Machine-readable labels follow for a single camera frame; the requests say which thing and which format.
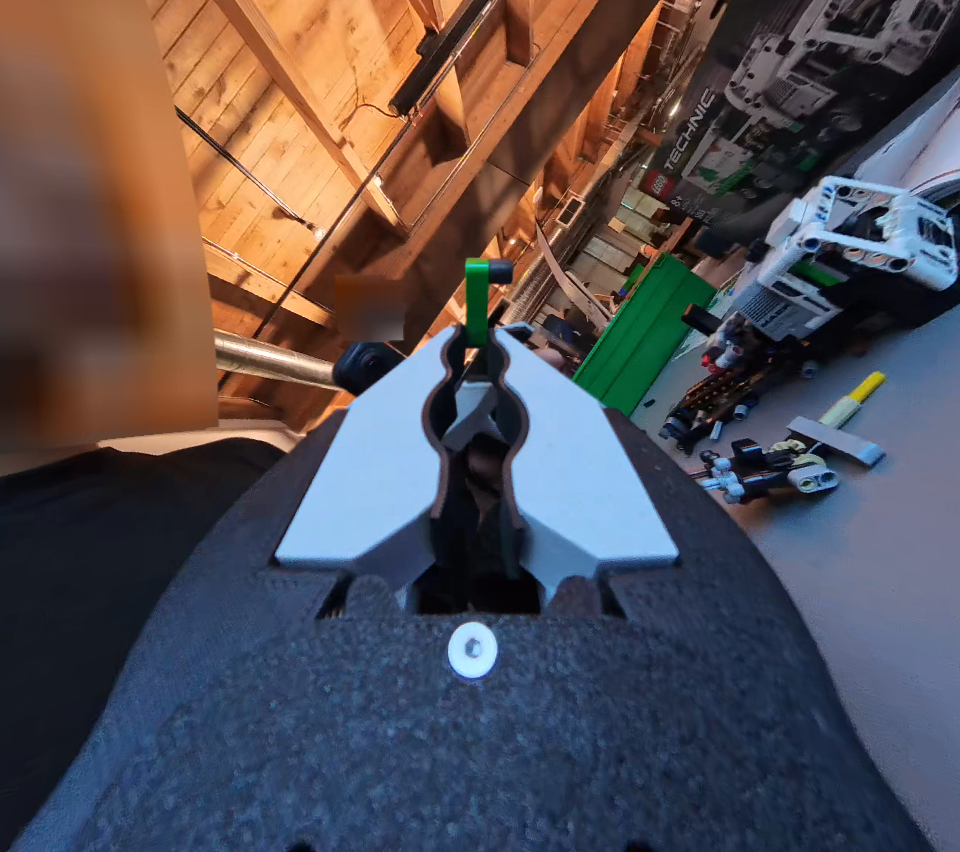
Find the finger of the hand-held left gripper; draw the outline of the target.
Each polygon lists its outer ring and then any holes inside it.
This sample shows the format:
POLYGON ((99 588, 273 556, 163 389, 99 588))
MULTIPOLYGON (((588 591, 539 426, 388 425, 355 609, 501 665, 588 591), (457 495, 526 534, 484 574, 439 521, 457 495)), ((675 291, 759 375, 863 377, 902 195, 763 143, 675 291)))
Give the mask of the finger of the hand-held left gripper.
POLYGON ((456 415, 441 444, 448 451, 462 451, 477 436, 498 438, 494 413, 498 407, 495 386, 488 380, 462 380, 455 393, 456 415))

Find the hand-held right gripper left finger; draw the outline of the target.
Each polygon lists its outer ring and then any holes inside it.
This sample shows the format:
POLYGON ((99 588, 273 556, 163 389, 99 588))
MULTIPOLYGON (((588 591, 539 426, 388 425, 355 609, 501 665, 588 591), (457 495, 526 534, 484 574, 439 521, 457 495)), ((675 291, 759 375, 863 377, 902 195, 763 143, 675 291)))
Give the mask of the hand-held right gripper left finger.
POLYGON ((354 399, 274 552, 280 567, 373 575, 396 592, 434 562, 459 371, 450 326, 354 399))

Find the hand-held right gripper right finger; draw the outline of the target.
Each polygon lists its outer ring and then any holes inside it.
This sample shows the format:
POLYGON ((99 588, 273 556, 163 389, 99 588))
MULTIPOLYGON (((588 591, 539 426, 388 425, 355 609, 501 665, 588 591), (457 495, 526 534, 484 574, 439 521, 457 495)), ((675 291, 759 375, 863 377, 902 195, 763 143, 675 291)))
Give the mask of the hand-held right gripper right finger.
POLYGON ((609 410, 505 331, 490 346, 520 566, 552 598, 571 577, 674 565, 679 548, 609 410))

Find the green lego beam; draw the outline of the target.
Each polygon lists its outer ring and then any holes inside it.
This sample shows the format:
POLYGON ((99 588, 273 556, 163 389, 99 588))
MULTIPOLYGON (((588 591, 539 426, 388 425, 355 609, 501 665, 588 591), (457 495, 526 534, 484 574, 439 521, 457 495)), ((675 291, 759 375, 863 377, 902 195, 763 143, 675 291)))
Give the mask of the green lego beam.
POLYGON ((490 259, 471 258, 464 265, 463 326, 469 347, 483 348, 488 337, 488 304, 491 285, 490 259))

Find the small black lego assembly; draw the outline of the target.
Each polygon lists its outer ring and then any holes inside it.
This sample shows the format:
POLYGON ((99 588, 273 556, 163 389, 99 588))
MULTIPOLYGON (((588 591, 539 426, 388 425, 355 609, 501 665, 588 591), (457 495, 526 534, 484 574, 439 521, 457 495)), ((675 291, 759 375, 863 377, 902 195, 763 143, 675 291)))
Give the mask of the small black lego assembly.
POLYGON ((780 491, 813 496, 833 491, 839 475, 828 461, 834 454, 866 468, 877 466, 885 451, 876 443, 821 420, 798 416, 789 437, 769 447, 751 439, 731 445, 722 456, 705 451, 704 468, 689 477, 704 491, 718 493, 730 505, 745 505, 780 491))

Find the yellow lego axle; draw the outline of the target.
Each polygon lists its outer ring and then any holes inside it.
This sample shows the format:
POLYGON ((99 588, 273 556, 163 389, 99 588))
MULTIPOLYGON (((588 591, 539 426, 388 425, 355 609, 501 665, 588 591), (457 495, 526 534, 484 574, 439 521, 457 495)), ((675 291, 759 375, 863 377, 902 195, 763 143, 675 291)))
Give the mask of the yellow lego axle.
POLYGON ((879 371, 871 373, 850 393, 836 400, 818 419, 829 428, 843 428, 862 408, 864 403, 886 383, 887 376, 879 371))

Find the partly built lego truck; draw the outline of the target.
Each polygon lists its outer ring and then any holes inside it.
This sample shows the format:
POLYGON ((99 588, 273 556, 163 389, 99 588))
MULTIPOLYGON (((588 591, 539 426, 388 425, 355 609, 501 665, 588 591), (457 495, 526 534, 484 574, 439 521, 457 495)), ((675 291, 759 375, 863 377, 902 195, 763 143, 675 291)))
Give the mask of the partly built lego truck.
POLYGON ((685 454, 858 330, 918 328, 958 304, 958 171, 918 191, 824 177, 750 246, 731 294, 723 318, 683 315, 705 336, 706 375, 659 435, 685 454))

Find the black lego set box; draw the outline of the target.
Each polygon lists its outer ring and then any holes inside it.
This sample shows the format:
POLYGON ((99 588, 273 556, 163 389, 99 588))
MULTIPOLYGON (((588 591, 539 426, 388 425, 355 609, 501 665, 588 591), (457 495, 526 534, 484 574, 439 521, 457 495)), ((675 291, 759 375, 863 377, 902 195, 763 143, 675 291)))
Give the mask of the black lego set box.
POLYGON ((739 221, 804 191, 958 64, 958 0, 727 0, 638 187, 739 221))

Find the green bin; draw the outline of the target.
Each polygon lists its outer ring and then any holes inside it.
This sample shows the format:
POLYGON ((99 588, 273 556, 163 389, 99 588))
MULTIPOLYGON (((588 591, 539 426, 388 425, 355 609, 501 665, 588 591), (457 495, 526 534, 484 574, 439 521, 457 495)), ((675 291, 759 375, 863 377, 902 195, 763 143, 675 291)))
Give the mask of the green bin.
POLYGON ((708 306, 716 288, 674 256, 659 257, 634 284, 573 382, 603 406, 632 415, 690 328, 690 305, 708 306))

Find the person's dark sweater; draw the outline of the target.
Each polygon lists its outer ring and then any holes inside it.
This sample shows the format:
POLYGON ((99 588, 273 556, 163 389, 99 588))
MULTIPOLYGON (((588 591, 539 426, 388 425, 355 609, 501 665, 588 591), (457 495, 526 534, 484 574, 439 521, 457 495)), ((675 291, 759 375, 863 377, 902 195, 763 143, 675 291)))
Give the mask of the person's dark sweater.
POLYGON ((2 850, 81 751, 186 559, 284 456, 251 438, 104 447, 2 477, 2 850))

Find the black ceiling light bar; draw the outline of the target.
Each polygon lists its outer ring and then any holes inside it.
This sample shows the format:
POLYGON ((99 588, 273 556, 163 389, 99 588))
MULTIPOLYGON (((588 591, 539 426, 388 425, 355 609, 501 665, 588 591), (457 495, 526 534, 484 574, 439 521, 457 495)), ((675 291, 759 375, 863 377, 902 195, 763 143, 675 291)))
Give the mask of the black ceiling light bar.
POLYGON ((422 108, 499 1, 462 0, 448 23, 428 40, 426 51, 393 95, 392 115, 411 118, 422 108))

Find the silver metal duct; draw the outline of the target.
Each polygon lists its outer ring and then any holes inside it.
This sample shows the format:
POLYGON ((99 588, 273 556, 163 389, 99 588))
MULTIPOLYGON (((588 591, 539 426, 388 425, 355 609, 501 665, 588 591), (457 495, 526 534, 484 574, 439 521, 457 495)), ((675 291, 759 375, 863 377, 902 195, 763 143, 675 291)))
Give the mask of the silver metal duct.
POLYGON ((330 361, 219 329, 214 330, 213 341, 217 369, 224 373, 341 390, 330 361))

